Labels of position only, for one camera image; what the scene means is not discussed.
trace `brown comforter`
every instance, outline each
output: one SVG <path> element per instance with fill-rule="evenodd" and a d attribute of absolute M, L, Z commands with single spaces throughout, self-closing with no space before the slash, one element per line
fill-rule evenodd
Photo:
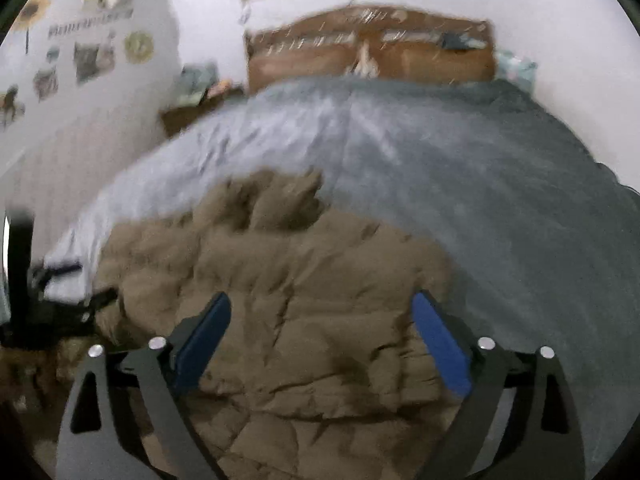
<path fill-rule="evenodd" d="M 324 208 L 320 185 L 317 173 L 233 179 L 187 215 L 117 225 L 102 250 L 95 286 L 122 297 L 98 324 L 116 345 L 167 335 L 229 294 L 231 324 L 184 402 L 232 480 L 409 479 L 456 411 L 410 315 L 417 289 L 444 298 L 446 254 Z"/>

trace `sunflower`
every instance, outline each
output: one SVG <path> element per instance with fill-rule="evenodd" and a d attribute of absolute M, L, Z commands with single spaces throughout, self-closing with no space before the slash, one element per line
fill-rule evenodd
<path fill-rule="evenodd" d="M 50 4 L 51 0 L 29 0 L 15 19 L 14 29 L 28 30 L 44 16 Z"/>

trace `wooden bedside table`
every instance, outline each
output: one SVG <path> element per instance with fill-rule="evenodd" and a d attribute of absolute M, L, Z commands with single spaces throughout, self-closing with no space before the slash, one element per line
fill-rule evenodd
<path fill-rule="evenodd" d="M 183 106 L 161 111 L 160 119 L 164 125 L 167 138 L 171 139 L 203 115 L 222 106 L 229 97 L 244 97 L 244 91 L 242 88 L 232 88 L 221 95 L 204 100 L 198 106 Z"/>

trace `yellow round decal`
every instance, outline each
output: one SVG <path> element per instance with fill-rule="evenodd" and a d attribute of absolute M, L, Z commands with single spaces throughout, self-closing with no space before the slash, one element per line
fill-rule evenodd
<path fill-rule="evenodd" d="M 124 51 L 130 63 L 145 63 L 154 54 L 154 39 L 146 32 L 132 32 L 124 40 Z"/>

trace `gray bed sheet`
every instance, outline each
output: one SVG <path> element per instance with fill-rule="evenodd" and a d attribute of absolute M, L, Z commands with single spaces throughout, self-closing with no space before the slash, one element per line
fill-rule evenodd
<path fill-rule="evenodd" d="M 505 82 L 422 87 L 318 78 L 223 107 L 120 174 L 47 256 L 90 290 L 119 221 L 191 208 L 272 166 L 324 171 L 322 195 L 437 238 L 460 268 L 452 308 L 505 348 L 551 345 L 577 403 L 588 477 L 640 412 L 640 212 L 573 134 Z"/>

